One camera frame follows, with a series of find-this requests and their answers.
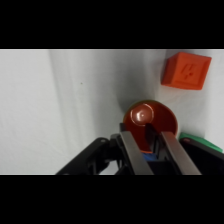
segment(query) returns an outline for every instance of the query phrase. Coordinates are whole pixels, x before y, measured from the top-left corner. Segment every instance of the white wall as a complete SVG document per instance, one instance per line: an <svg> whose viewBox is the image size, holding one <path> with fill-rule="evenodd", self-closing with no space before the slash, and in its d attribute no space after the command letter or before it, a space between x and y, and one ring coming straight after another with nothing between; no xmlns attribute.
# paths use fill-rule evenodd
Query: white wall
<svg viewBox="0 0 224 224"><path fill-rule="evenodd" d="M202 91L160 85L179 50L0 50L0 174L54 174L97 137L117 133L128 107L155 99L184 131L224 148L223 50Z"/></svg>
<svg viewBox="0 0 224 224"><path fill-rule="evenodd" d="M48 50L0 50L0 174L53 174L66 148Z"/></svg>

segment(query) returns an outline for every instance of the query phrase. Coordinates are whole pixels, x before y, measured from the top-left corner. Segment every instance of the orange block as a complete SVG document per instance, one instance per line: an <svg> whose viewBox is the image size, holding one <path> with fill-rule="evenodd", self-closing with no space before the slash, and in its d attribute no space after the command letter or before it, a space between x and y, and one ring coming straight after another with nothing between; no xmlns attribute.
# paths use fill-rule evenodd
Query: orange block
<svg viewBox="0 0 224 224"><path fill-rule="evenodd" d="M162 85L201 90L212 58L180 52L168 59Z"/></svg>

